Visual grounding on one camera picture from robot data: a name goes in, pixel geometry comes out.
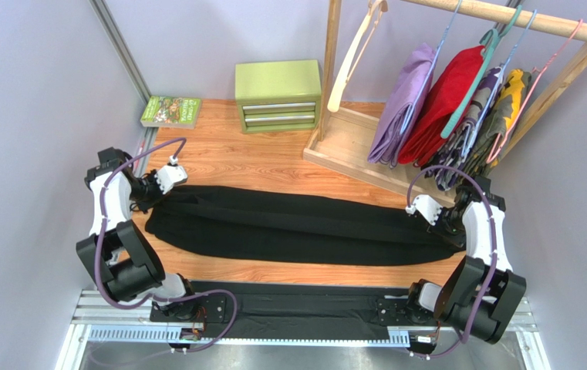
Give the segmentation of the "cream plastic hanger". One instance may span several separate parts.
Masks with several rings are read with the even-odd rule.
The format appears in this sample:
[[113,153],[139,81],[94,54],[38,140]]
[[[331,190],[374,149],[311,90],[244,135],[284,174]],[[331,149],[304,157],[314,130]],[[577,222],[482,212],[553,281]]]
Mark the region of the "cream plastic hanger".
[[[326,35],[326,55],[324,61],[324,66],[326,68],[324,72],[324,78],[326,79],[323,85],[324,88],[330,87],[329,78],[333,77],[333,68],[336,59],[336,44],[338,42],[339,32],[340,6],[341,1],[330,2]],[[376,0],[368,2],[368,10],[366,15],[357,29],[353,40],[351,41],[337,76],[333,80],[331,91],[329,93],[322,93],[324,99],[326,100],[327,110],[331,113],[337,113],[339,111],[344,90],[346,89],[355,68],[362,58],[362,55],[368,46],[373,33],[377,29],[382,15],[387,11],[387,1]]]

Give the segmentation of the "black trousers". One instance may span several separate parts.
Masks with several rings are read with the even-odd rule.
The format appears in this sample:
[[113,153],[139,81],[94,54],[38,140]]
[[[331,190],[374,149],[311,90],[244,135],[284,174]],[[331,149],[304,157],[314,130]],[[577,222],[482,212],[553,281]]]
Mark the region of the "black trousers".
[[190,185],[156,203],[145,230],[191,253],[241,260],[404,266],[460,251],[428,227],[398,208]]

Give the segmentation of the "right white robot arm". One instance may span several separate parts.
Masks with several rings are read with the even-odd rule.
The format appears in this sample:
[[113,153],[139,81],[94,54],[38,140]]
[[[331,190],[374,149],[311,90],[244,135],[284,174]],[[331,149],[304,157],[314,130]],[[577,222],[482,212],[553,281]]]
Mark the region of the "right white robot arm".
[[489,344],[497,343],[523,298],[527,282],[516,275],[504,249],[505,201],[490,192],[488,178],[476,176],[457,188],[455,204],[443,207],[429,195],[407,206],[431,233],[465,250],[447,282],[421,279],[412,284],[405,313],[422,324],[430,319]]

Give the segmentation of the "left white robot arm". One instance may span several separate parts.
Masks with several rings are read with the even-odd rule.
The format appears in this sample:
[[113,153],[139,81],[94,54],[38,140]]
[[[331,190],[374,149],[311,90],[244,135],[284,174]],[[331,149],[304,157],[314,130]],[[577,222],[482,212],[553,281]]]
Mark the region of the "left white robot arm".
[[134,223],[134,210],[148,211],[187,181],[177,155],[159,170],[137,177],[135,158],[113,147],[99,151],[99,164],[84,182],[93,193],[93,225],[76,253],[107,303],[132,309],[145,301],[166,315],[181,309],[194,291],[179,274],[167,273],[156,251]]

